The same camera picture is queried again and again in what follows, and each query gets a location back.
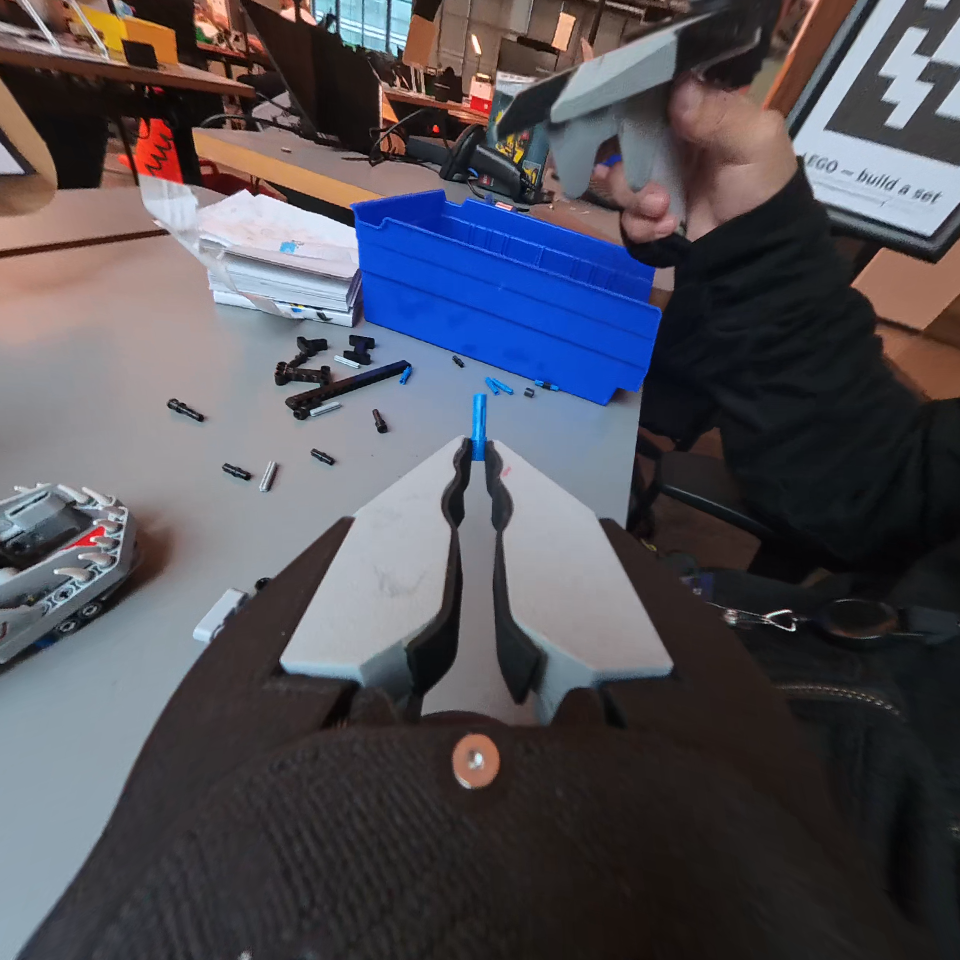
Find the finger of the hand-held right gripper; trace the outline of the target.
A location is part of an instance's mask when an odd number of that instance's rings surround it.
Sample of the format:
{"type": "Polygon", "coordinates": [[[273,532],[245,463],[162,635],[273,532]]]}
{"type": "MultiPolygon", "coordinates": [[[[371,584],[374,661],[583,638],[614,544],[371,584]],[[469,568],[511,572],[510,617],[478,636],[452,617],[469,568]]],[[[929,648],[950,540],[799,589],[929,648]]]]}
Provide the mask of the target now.
{"type": "Polygon", "coordinates": [[[622,162],[620,112],[588,112],[572,119],[551,117],[551,155],[563,193],[578,199],[590,188],[594,168],[622,162]]]}
{"type": "Polygon", "coordinates": [[[642,95],[672,80],[679,27],[648,33],[590,61],[538,79],[514,95],[495,122],[505,138],[559,125],[642,95]]]}

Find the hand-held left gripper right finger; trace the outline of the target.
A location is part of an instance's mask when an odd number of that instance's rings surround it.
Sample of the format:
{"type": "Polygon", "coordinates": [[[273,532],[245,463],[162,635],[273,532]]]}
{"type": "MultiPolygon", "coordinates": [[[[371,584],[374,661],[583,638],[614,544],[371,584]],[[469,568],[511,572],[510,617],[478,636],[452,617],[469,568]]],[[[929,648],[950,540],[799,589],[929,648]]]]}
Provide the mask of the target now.
{"type": "Polygon", "coordinates": [[[549,724],[571,691],[668,677],[673,659],[595,512],[498,440],[486,442],[486,487],[496,653],[513,701],[549,724]]]}

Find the yellow lego set box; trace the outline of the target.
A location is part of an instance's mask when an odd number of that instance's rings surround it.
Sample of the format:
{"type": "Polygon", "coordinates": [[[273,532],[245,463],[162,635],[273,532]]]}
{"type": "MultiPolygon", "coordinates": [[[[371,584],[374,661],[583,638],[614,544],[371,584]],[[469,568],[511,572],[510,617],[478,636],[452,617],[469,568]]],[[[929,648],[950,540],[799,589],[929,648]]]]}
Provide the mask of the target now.
{"type": "Polygon", "coordinates": [[[536,79],[507,71],[496,72],[486,131],[486,145],[510,160],[512,165],[523,172],[534,191],[540,191],[544,184],[549,154],[543,125],[506,135],[499,132],[498,126],[502,114],[506,112],[511,102],[523,90],[531,87],[536,79]]]}

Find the light grey lego panel piece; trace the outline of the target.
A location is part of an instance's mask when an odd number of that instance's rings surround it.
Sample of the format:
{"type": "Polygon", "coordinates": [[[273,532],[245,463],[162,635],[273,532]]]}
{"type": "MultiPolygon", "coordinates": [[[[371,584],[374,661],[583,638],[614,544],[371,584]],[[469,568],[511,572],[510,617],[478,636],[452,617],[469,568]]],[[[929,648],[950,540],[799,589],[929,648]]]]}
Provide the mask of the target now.
{"type": "Polygon", "coordinates": [[[258,579],[252,588],[252,591],[246,591],[230,587],[226,589],[217,601],[210,607],[209,611],[198,621],[195,626],[192,637],[194,641],[201,644],[212,642],[227,623],[235,617],[250,600],[260,594],[272,581],[272,577],[263,577],[258,579]]]}

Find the person's right hand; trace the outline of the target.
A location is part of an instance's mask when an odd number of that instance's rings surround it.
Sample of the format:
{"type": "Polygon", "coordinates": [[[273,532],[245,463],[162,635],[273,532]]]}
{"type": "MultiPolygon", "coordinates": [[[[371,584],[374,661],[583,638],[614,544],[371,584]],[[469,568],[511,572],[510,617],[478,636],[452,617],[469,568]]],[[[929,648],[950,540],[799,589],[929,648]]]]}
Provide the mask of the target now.
{"type": "Polygon", "coordinates": [[[766,203],[798,172],[784,118],[738,91],[684,76],[675,83],[668,115],[679,154],[684,220],[670,210],[670,187],[649,181],[634,190],[622,163],[594,166],[594,182],[620,211],[622,232],[634,244],[666,239],[682,223],[687,239],[697,241],[766,203]]]}

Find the black office chair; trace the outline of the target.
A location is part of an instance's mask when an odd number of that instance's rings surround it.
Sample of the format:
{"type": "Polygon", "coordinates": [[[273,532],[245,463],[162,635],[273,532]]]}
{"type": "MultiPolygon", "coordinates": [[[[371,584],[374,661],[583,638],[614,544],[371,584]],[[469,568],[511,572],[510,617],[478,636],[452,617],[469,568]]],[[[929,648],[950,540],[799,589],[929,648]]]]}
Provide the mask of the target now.
{"type": "Polygon", "coordinates": [[[654,447],[636,456],[626,526],[663,553],[721,567],[744,567],[762,546],[788,543],[751,512],[721,459],[654,447]]]}

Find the blue plastic bin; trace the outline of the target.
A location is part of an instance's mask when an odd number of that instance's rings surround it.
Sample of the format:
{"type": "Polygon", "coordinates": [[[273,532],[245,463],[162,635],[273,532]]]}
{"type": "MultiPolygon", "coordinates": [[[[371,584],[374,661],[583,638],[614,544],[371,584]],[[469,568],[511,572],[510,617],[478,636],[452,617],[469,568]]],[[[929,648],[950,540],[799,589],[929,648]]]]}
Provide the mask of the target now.
{"type": "Polygon", "coordinates": [[[662,313],[623,246],[443,190],[352,211],[367,321],[596,404],[642,390],[662,313]]]}

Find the black monitor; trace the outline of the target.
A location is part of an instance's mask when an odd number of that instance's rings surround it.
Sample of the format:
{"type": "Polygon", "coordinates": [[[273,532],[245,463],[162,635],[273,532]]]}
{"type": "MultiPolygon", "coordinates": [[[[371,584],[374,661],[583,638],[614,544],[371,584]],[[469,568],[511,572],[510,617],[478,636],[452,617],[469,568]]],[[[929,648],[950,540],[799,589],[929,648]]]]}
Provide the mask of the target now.
{"type": "Polygon", "coordinates": [[[381,132],[381,81],[364,54],[339,36],[242,1],[252,29],[282,78],[307,138],[368,155],[381,132]]]}

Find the black badge reel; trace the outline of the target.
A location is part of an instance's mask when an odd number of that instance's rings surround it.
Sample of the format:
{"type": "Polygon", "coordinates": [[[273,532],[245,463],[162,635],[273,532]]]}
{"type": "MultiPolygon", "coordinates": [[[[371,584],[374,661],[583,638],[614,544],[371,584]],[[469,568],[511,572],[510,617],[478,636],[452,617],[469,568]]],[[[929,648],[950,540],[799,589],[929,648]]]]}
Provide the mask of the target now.
{"type": "Polygon", "coordinates": [[[929,606],[892,606],[845,598],[803,614],[791,608],[757,612],[715,602],[709,605],[731,628],[770,628],[789,634],[810,629],[834,645],[857,652],[898,643],[938,646],[959,636],[958,614],[929,606]]]}

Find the grey background table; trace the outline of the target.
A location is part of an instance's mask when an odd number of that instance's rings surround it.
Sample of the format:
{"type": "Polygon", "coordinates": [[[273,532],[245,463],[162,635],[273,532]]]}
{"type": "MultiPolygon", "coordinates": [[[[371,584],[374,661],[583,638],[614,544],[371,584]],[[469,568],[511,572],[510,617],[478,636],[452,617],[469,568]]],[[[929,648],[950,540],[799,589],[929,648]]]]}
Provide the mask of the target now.
{"type": "Polygon", "coordinates": [[[391,161],[371,166],[364,155],[316,144],[290,131],[195,127],[192,134],[201,159],[273,184],[289,197],[299,194],[342,210],[439,189],[456,203],[472,195],[467,186],[441,180],[430,167],[391,161]]]}

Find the stack of instruction booklets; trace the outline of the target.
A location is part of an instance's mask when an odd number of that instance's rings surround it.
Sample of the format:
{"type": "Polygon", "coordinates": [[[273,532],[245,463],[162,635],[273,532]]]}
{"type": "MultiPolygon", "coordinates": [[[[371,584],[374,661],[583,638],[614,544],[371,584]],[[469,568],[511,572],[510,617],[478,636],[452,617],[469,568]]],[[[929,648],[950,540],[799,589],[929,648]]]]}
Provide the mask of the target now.
{"type": "Polygon", "coordinates": [[[362,276],[352,226],[242,191],[201,207],[197,234],[217,305],[355,327],[362,276]]]}

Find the person's black jacket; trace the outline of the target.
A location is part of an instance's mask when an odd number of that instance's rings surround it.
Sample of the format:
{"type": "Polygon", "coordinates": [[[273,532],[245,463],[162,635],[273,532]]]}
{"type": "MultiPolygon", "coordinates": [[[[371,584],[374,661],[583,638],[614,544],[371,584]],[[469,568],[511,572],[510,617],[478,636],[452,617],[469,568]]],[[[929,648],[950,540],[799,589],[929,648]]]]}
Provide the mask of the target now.
{"type": "MultiPolygon", "coordinates": [[[[808,587],[699,568],[686,556],[677,567],[708,604],[756,613],[808,615],[856,598],[958,615],[958,541],[898,577],[841,574],[808,587]]],[[[898,917],[927,951],[958,958],[958,638],[858,652],[810,629],[733,629],[822,762],[898,917]]]]}

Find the clear plastic strip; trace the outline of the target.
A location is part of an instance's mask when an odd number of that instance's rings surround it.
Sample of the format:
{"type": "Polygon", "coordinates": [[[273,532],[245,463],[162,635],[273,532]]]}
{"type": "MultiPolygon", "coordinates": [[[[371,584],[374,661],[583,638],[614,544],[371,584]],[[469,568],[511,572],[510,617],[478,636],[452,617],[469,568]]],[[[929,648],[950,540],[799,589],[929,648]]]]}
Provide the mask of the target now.
{"type": "Polygon", "coordinates": [[[213,259],[201,249],[199,211],[224,200],[226,195],[204,186],[191,186],[152,175],[140,175],[138,189],[144,209],[162,230],[205,268],[213,259]]]}

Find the orange traffic cone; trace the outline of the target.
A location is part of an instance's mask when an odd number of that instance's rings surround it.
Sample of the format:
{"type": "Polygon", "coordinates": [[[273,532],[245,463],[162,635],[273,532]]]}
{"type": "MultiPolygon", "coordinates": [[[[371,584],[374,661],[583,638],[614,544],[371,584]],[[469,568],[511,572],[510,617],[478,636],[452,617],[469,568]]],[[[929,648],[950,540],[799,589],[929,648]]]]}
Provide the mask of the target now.
{"type": "Polygon", "coordinates": [[[185,184],[182,164],[171,127],[159,118],[141,118],[135,141],[122,144],[117,161],[138,177],[150,176],[185,184]]]}

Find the wooden framed board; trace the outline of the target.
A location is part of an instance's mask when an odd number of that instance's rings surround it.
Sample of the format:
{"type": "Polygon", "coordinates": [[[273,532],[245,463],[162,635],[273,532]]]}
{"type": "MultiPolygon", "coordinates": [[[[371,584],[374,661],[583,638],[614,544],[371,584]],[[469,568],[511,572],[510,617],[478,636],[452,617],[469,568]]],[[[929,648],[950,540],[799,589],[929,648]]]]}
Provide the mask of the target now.
{"type": "Polygon", "coordinates": [[[1,217],[42,210],[57,189],[56,165],[45,141],[1,83],[1,217]]]}

